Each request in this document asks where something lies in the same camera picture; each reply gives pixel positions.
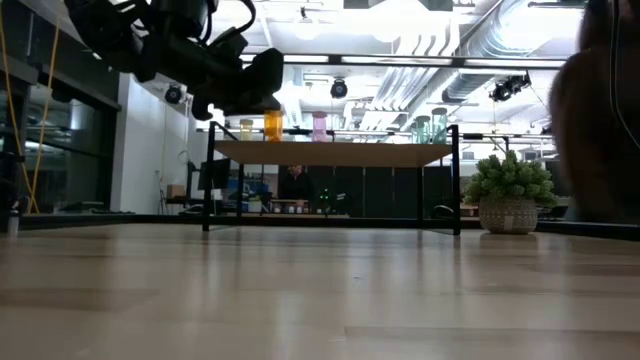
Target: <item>spotlight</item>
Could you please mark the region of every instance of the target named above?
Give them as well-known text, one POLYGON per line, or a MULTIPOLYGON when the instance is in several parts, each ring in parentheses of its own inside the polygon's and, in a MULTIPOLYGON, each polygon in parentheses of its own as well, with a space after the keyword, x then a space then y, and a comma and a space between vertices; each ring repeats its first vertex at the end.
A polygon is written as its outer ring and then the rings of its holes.
POLYGON ((178 105, 182 101, 183 92, 179 85, 169 85, 169 89, 164 94, 164 99, 169 104, 178 105))
POLYGON ((529 86, 531 86, 529 73, 522 76, 509 76, 504 82, 496 83, 496 88, 489 93, 489 97, 495 102, 507 101, 529 86))
POLYGON ((344 79, 335 79, 333 86, 331 86, 331 97, 334 99, 342 99, 347 96, 349 89, 344 79))

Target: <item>orange bottle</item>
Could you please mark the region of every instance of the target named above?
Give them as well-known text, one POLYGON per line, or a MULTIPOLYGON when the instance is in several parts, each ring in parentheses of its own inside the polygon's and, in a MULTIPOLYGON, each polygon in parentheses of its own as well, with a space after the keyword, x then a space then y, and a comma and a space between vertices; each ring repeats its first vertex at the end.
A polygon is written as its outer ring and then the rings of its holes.
POLYGON ((264 114, 264 134, 267 141, 282 141, 282 111, 271 110, 264 114))

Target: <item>white pot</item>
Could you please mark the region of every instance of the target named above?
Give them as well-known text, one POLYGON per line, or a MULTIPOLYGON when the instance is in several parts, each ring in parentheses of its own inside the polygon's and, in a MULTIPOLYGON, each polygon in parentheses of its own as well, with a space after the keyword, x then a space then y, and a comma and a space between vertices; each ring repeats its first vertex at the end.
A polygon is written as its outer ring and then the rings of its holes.
POLYGON ((494 234, 528 234, 538 224, 538 209, 532 199, 480 199, 480 224, 494 234))

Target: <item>ceiling light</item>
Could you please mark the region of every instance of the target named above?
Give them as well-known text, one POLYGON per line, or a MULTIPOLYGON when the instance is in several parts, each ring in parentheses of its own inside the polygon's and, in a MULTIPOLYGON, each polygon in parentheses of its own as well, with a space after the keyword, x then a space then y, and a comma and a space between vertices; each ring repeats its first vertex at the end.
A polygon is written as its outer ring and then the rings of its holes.
POLYGON ((399 66, 432 66, 443 67, 451 66, 450 58, 428 57, 428 56, 378 56, 378 55, 361 55, 361 56, 343 56, 342 64, 368 64, 368 65, 399 65, 399 66))
POLYGON ((323 74, 304 74, 302 75, 303 81, 313 81, 313 82, 322 82, 328 84, 329 81, 333 79, 331 75, 323 75, 323 74))
POLYGON ((285 64, 323 64, 329 62, 329 57, 326 55, 285 55, 284 62, 285 64))
POLYGON ((460 74, 470 75, 504 75, 504 76, 523 76, 527 74, 526 70, 502 70, 502 69, 459 69, 460 74))
POLYGON ((466 59, 463 66, 477 68, 502 68, 502 69, 536 69, 559 70, 565 60, 513 58, 513 59, 466 59))

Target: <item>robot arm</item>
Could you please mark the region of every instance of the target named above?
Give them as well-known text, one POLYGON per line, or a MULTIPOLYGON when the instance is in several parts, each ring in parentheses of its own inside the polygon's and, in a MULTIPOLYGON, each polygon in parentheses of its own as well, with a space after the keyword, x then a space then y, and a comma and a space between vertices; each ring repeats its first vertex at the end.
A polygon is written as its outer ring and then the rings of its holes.
POLYGON ((269 49, 243 69, 240 54, 248 45, 242 32, 255 21, 231 28, 211 44, 211 16, 218 0, 65 0, 71 21, 85 44, 114 69, 146 82, 163 74, 193 94, 196 119, 209 120, 209 104, 225 115, 280 110, 284 56, 269 49))

